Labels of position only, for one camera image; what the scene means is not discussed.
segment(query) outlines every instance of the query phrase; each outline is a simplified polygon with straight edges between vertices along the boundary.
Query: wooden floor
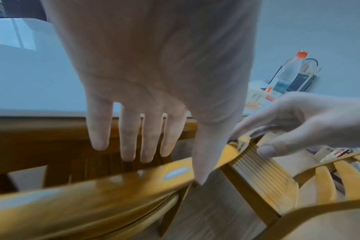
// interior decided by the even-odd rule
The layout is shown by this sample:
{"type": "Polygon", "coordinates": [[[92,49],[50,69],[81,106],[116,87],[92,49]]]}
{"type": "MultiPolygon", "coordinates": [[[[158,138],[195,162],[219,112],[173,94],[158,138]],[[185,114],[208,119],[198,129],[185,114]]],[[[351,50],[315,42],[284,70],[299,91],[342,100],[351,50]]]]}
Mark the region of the wooden floor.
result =
{"type": "MultiPolygon", "coordinates": [[[[178,152],[188,152],[179,146],[178,152]]],[[[313,166],[317,162],[306,152],[276,159],[291,174],[313,166]]],[[[34,189],[41,185],[42,170],[13,174],[22,189],[34,189]]],[[[315,200],[313,179],[300,193],[300,205],[315,200]]],[[[157,240],[156,222],[133,240],[157,240]]],[[[173,225],[163,240],[249,240],[264,229],[264,224],[241,198],[220,170],[211,174],[198,189],[191,189],[173,225]]],[[[302,225],[286,240],[360,240],[360,211],[323,215],[302,225]]]]}

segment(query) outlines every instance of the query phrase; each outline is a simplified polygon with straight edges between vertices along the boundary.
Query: chair seat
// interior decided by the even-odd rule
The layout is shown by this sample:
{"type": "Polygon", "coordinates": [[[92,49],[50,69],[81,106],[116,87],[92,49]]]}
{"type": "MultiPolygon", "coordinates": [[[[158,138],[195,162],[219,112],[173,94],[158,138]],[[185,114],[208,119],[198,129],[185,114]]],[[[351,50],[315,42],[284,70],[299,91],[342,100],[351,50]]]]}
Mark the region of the chair seat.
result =
{"type": "Polygon", "coordinates": [[[262,158],[249,144],[231,166],[279,215],[296,207],[299,187],[275,160],[262,158]]]}

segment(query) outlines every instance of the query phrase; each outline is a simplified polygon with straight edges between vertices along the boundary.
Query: hand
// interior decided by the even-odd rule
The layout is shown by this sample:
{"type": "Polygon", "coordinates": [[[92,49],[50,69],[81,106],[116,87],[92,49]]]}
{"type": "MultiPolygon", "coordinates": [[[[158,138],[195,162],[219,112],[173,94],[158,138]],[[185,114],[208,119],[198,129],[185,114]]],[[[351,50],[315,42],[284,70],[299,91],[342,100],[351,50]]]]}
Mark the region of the hand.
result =
{"type": "Polygon", "coordinates": [[[315,145],[360,147],[360,98],[287,93],[237,124],[231,139],[255,128],[253,137],[267,131],[287,132],[258,148],[263,157],[287,155],[315,145]]]}
{"type": "Polygon", "coordinates": [[[87,125],[108,146],[113,102],[122,104],[121,156],[150,162],[171,153],[188,110],[198,121],[195,179],[204,183],[243,112],[260,1],[43,0],[84,85],[87,125]]]}

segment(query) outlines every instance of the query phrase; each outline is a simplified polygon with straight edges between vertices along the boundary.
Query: orange bottle cap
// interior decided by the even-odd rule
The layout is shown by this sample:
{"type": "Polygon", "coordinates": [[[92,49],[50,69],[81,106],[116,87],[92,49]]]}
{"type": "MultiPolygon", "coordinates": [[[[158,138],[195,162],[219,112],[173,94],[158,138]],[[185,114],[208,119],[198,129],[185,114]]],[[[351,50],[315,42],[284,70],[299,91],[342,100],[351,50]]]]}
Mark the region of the orange bottle cap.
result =
{"type": "Polygon", "coordinates": [[[296,57],[299,57],[299,58],[306,58],[308,56],[308,53],[307,52],[304,52],[304,51],[300,51],[296,54],[296,57]]]}

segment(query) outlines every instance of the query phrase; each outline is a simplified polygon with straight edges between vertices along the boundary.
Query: plastic bottle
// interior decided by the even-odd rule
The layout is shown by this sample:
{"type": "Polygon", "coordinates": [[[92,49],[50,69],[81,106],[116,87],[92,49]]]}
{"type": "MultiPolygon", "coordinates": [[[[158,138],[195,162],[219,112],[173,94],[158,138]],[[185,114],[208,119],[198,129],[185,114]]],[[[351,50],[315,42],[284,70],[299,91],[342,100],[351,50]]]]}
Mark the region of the plastic bottle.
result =
{"type": "Polygon", "coordinates": [[[269,95],[273,98],[280,97],[291,83],[295,80],[301,70],[303,60],[308,56],[307,52],[300,51],[296,56],[286,62],[282,69],[275,75],[273,81],[276,82],[269,95]]]}

